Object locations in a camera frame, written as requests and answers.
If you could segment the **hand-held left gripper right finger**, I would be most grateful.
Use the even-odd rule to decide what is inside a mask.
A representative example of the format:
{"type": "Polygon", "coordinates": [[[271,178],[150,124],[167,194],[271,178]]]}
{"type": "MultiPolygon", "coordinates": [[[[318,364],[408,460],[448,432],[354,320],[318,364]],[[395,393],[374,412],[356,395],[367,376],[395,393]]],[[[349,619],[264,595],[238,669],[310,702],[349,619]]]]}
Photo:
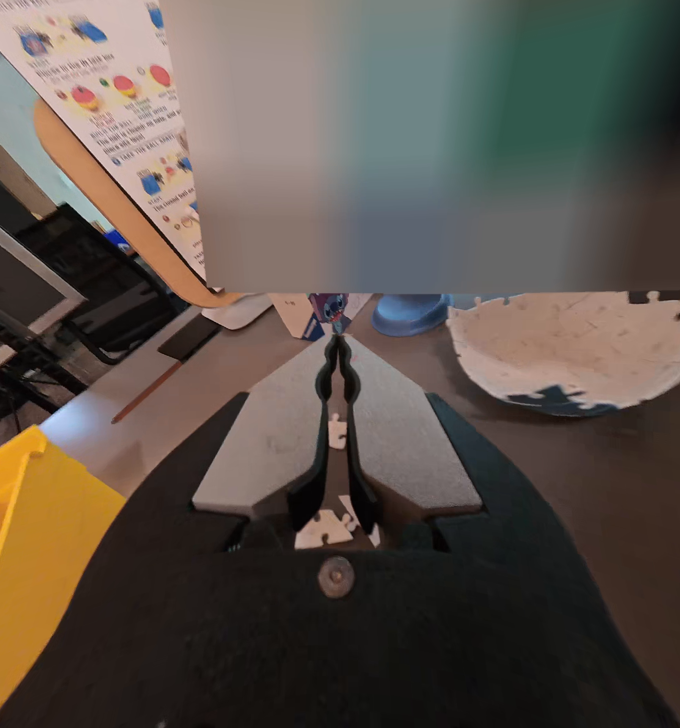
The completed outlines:
{"type": "Polygon", "coordinates": [[[482,498],[415,382],[351,336],[338,337],[349,495],[366,533],[481,512],[482,498]]]}

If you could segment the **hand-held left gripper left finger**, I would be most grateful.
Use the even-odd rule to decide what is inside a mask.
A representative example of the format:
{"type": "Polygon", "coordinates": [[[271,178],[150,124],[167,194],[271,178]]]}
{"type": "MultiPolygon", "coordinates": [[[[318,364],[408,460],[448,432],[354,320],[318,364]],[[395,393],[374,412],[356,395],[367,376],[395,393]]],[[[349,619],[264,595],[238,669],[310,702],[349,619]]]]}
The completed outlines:
{"type": "Polygon", "coordinates": [[[314,518],[325,497],[338,344],[338,335],[313,343],[250,390],[193,496],[196,510],[285,516],[295,532],[314,518]]]}

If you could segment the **partly built white puzzle ball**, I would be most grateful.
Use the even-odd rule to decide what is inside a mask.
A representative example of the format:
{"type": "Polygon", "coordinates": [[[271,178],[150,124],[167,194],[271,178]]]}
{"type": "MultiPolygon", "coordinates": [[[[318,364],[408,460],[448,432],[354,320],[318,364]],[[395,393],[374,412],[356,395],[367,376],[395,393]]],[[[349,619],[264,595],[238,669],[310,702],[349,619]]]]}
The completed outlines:
{"type": "Polygon", "coordinates": [[[585,418],[654,400],[680,385],[680,299],[627,292],[525,293],[450,307],[466,376],[496,400],[585,418]]]}

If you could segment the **blue plastic ball stand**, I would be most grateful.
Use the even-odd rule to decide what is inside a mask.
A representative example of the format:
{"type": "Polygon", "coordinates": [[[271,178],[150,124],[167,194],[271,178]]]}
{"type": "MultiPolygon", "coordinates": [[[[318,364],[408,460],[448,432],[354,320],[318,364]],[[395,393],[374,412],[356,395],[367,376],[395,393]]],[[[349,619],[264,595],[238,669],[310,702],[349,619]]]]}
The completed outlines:
{"type": "Polygon", "coordinates": [[[372,312],[373,328],[395,338],[417,336],[443,324],[452,294],[384,294],[372,312]]]}

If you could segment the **cartoon puzzle box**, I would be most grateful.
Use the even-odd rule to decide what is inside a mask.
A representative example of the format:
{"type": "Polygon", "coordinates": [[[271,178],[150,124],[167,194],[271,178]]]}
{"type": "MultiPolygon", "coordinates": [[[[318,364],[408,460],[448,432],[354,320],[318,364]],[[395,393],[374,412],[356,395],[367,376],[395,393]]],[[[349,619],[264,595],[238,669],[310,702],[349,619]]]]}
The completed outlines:
{"type": "Polygon", "coordinates": [[[302,293],[279,296],[275,307],[294,338],[314,342],[345,332],[351,323],[348,303],[347,293],[302,293]]]}

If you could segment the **brown wooden stick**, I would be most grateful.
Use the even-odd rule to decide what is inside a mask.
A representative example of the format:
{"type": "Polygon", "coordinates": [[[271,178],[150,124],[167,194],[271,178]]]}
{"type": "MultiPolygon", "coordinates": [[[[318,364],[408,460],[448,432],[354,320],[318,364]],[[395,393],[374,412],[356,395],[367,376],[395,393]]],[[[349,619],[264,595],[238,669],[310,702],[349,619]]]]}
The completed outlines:
{"type": "Polygon", "coordinates": [[[126,404],[111,420],[111,424],[123,422],[137,407],[153,395],[160,387],[162,387],[171,377],[173,377],[182,368],[180,360],[175,361],[169,369],[164,371],[156,380],[150,383],[140,394],[134,397],[126,404]]]}

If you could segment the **white rounded object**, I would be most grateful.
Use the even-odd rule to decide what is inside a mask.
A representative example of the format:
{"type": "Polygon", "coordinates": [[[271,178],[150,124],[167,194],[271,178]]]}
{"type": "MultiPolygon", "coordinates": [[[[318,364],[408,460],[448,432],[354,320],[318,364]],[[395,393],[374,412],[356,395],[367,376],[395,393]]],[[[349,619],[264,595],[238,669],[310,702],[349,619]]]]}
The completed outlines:
{"type": "Polygon", "coordinates": [[[229,331],[243,329],[273,306],[266,293],[245,293],[233,303],[218,308],[203,308],[201,315],[229,331]]]}

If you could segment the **yellow plastic bin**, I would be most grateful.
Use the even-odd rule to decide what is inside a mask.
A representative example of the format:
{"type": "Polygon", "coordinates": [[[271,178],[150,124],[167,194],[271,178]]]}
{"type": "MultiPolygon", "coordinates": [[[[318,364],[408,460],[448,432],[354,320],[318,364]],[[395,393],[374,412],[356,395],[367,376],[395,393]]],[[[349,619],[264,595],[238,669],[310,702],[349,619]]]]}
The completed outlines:
{"type": "Polygon", "coordinates": [[[37,426],[0,447],[0,707],[51,639],[125,503],[37,426]]]}

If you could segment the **black metal shelf rack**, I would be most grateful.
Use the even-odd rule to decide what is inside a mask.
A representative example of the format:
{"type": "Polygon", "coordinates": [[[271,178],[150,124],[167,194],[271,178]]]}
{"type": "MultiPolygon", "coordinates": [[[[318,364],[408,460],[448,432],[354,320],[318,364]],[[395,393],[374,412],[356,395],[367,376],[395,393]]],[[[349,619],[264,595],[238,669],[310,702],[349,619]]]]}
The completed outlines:
{"type": "Polygon", "coordinates": [[[69,354],[115,366],[178,313],[165,285],[70,205],[38,220],[0,183],[0,387],[17,404],[54,413],[42,388],[88,388],[69,354]]]}

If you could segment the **round wooden table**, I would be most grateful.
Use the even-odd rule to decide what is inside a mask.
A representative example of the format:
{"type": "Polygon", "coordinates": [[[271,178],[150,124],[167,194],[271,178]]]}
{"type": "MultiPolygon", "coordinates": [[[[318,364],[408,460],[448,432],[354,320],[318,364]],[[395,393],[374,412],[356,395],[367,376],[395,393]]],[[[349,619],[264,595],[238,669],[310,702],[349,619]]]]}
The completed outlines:
{"type": "Polygon", "coordinates": [[[132,198],[42,99],[35,102],[33,123],[41,147],[53,163],[183,301],[214,309],[239,300],[240,293],[210,290],[199,279],[132,198]]]}

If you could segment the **printed instruction sheet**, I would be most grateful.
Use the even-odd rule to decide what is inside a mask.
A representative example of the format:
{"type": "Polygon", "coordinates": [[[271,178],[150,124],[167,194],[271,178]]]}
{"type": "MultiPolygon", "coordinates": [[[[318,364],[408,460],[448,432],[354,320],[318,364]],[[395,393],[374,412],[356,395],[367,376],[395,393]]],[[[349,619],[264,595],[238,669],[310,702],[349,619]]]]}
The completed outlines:
{"type": "Polygon", "coordinates": [[[205,282],[160,2],[0,1],[0,53],[205,282]]]}

